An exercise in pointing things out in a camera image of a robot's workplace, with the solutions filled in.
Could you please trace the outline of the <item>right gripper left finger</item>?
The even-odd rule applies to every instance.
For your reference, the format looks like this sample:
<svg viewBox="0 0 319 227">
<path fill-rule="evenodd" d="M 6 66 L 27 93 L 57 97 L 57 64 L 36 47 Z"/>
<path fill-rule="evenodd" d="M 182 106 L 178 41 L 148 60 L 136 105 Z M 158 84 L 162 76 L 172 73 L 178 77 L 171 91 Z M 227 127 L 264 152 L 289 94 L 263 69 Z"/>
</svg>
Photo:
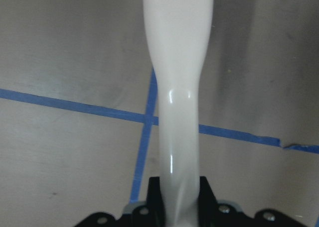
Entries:
<svg viewBox="0 0 319 227">
<path fill-rule="evenodd" d="M 164 203 L 160 191 L 160 178 L 150 177 L 148 183 L 147 208 L 149 210 L 151 224 L 153 227 L 165 226 Z"/>
</svg>

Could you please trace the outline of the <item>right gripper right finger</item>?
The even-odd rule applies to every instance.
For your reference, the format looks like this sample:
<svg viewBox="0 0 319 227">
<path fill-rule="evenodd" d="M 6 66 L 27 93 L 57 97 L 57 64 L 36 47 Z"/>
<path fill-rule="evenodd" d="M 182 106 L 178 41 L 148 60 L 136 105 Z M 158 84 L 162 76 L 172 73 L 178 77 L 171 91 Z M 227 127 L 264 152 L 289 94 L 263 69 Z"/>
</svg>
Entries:
<svg viewBox="0 0 319 227">
<path fill-rule="evenodd" d="M 200 176 L 200 190 L 198 196 L 198 223 L 200 227 L 214 227 L 217 200 L 208 180 Z"/>
</svg>

